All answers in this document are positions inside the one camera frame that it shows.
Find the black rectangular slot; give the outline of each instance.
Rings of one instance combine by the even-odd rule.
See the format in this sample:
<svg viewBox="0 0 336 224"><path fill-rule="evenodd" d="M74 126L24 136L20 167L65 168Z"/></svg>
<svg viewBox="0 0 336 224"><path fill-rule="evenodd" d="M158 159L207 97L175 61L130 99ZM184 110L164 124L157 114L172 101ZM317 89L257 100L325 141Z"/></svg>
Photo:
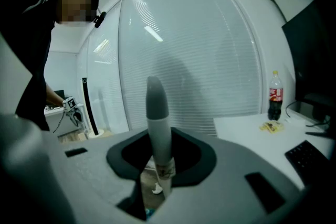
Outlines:
<svg viewBox="0 0 336 224"><path fill-rule="evenodd" d="M261 175L253 173L245 176L254 193L258 196L267 213L271 213L285 203L285 200Z"/></svg>
<svg viewBox="0 0 336 224"><path fill-rule="evenodd" d="M67 155L67 157L70 158L70 157L74 157L76 155L79 155L85 152L87 152L87 150L83 147L80 147L80 148L75 148L74 150L65 151L65 155Z"/></svg>

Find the person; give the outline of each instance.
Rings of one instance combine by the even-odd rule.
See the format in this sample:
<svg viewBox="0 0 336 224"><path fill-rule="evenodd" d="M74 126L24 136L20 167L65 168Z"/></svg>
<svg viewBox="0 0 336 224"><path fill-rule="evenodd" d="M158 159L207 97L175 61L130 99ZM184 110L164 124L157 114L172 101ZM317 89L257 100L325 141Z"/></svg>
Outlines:
<svg viewBox="0 0 336 224"><path fill-rule="evenodd" d="M14 0L15 10L1 25L1 32L13 52L33 75L16 109L16 114L49 131L44 116L46 101L62 106L63 99L46 83L51 31L55 22L92 22L99 0Z"/></svg>

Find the desk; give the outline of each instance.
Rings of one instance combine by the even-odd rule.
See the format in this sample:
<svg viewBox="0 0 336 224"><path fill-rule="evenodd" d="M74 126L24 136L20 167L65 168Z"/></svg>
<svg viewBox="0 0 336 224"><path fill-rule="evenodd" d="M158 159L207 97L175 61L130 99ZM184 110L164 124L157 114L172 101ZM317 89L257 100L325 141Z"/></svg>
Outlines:
<svg viewBox="0 0 336 224"><path fill-rule="evenodd" d="M81 107L83 107L83 104L77 104L77 106L79 107L79 109L81 110L81 112L83 113L83 110L81 109ZM52 110L48 110L48 111L44 111L44 116L46 117L46 121L48 123L49 129L50 129L50 133L55 135L55 136L61 136L63 134L75 131L78 129L78 127L76 127L70 120L69 117L64 116L63 120L59 126L59 128L57 129L57 131L55 133L53 133L53 131L56 129L62 114L63 114L64 109L63 108L58 108L58 109L52 109Z"/></svg>
<svg viewBox="0 0 336 224"><path fill-rule="evenodd" d="M288 113L292 118L304 119L306 125L314 123L290 109L288 109ZM267 113L232 118L215 118L214 123L218 138L240 144L254 151L283 172L302 190L304 188L303 182L286 159L285 152L307 140L325 157L330 159L335 141L329 138L306 135L306 131L322 132L322 130L315 127L298 127L286 122L286 118L288 117L285 110L282 110L279 122L284 124L285 129L275 134L271 134L266 130L262 131L259 128L264 122L268 121Z"/></svg>

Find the coca-cola bottle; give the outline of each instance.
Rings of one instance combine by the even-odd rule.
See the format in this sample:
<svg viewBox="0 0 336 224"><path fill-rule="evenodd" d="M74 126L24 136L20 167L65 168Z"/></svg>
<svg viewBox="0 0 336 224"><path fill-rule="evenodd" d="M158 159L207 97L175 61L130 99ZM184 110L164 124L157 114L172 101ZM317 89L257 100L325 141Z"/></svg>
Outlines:
<svg viewBox="0 0 336 224"><path fill-rule="evenodd" d="M279 79L278 71L273 71L273 78L269 85L269 109L268 118L270 120L278 120L281 115L281 105L283 99L283 89L282 82Z"/></svg>

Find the floor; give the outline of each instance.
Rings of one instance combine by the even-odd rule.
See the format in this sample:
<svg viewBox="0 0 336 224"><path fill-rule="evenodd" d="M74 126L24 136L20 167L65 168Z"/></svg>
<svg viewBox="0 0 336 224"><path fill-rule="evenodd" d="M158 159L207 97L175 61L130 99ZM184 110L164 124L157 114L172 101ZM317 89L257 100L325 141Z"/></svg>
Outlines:
<svg viewBox="0 0 336 224"><path fill-rule="evenodd" d="M104 134L101 137L107 137L113 135L110 131L104 130ZM86 137L83 132L79 130L70 132L68 134L62 135L58 138L61 144L85 141ZM143 203L146 209L158 209L159 206L164 202L163 192L160 194L153 194L152 190L155 190L155 183L157 181L156 172L152 169L144 169L140 175L141 180L141 192Z"/></svg>

